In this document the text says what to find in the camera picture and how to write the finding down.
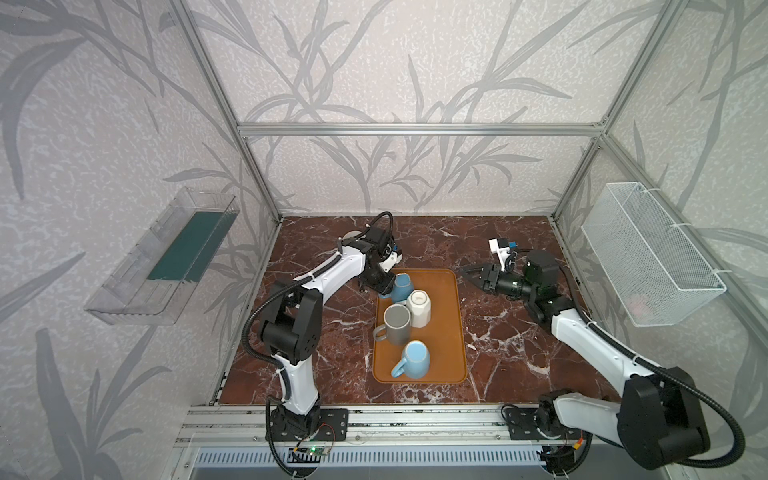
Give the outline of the small blue mug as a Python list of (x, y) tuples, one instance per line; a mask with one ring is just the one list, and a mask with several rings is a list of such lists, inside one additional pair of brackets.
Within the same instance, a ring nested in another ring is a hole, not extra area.
[(389, 299), (393, 303), (406, 302), (415, 290), (413, 281), (408, 273), (397, 273), (393, 289), (389, 294), (379, 295), (381, 300)]

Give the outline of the lavender purple mug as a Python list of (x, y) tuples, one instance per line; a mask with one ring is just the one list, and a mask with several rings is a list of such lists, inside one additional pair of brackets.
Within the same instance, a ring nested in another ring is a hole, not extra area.
[(354, 239), (358, 239), (358, 238), (360, 238), (362, 235), (363, 235), (363, 233), (362, 233), (361, 231), (350, 231), (350, 232), (347, 232), (347, 233), (346, 233), (346, 234), (345, 234), (345, 235), (342, 237), (342, 239), (343, 239), (344, 241), (347, 241), (347, 240), (354, 240)]

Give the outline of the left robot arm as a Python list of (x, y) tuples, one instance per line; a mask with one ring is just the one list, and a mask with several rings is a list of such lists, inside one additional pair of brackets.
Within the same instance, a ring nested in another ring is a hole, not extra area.
[(241, 331), (244, 352), (276, 367), (281, 398), (267, 410), (268, 438), (301, 440), (321, 425), (320, 396), (312, 357), (322, 331), (325, 303), (350, 280), (381, 296), (392, 293), (402, 260), (394, 221), (384, 228), (372, 222), (336, 242), (333, 254), (314, 269), (288, 281), (275, 282)]

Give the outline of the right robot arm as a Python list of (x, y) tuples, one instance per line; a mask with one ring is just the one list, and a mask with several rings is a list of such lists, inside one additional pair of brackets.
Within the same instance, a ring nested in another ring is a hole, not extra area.
[(516, 271), (516, 250), (499, 253), (496, 262), (458, 271), (486, 294), (521, 302), (539, 327), (577, 352), (620, 395), (611, 402), (553, 392), (539, 404), (541, 430), (558, 423), (598, 436), (646, 470), (673, 463), (716, 469), (741, 459), (746, 437), (734, 416), (684, 370), (642, 357), (589, 319), (576, 299), (573, 276), (552, 254), (528, 250)]

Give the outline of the grey mug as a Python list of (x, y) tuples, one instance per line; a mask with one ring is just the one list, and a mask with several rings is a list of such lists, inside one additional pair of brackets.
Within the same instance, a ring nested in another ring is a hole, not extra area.
[(388, 341), (396, 346), (404, 346), (410, 341), (411, 312), (402, 304), (387, 307), (382, 316), (382, 324), (373, 331), (376, 342)]

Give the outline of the white faceted mug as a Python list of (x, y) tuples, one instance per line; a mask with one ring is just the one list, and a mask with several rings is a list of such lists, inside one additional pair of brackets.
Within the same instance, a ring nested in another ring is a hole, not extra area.
[(406, 307), (411, 313), (413, 328), (424, 328), (431, 321), (432, 303), (424, 290), (413, 290), (406, 300)]

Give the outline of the large light blue mug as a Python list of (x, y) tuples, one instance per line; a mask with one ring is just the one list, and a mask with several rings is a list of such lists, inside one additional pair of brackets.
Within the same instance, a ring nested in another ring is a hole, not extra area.
[(398, 378), (406, 376), (419, 380), (426, 376), (430, 367), (430, 352), (425, 343), (413, 340), (407, 343), (402, 351), (401, 359), (391, 370), (391, 376)]

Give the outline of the orange brown tray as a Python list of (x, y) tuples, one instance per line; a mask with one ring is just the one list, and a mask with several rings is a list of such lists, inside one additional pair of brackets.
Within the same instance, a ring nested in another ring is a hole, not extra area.
[(430, 322), (412, 330), (411, 339), (425, 343), (430, 353), (430, 367), (422, 379), (391, 375), (402, 356), (404, 346), (388, 340), (374, 341), (373, 377), (384, 384), (426, 383), (459, 384), (468, 374), (456, 274), (448, 269), (395, 269), (407, 273), (417, 290), (424, 290), (432, 302)]

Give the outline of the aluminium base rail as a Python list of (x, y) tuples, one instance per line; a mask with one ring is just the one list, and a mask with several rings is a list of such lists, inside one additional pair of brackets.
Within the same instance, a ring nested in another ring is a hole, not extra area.
[[(573, 443), (577, 432), (545, 438), (534, 429), (511, 438), (500, 404), (360, 404), (346, 405), (348, 417), (322, 426), (318, 439), (334, 447), (412, 445), (535, 445)], [(264, 446), (265, 408), (254, 406), (193, 407), (182, 422), (174, 445)]]

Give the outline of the clear plastic wall bin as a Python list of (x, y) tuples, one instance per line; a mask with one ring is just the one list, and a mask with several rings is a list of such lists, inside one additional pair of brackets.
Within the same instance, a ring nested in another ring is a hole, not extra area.
[(180, 189), (84, 310), (113, 326), (175, 324), (239, 213), (233, 194)]

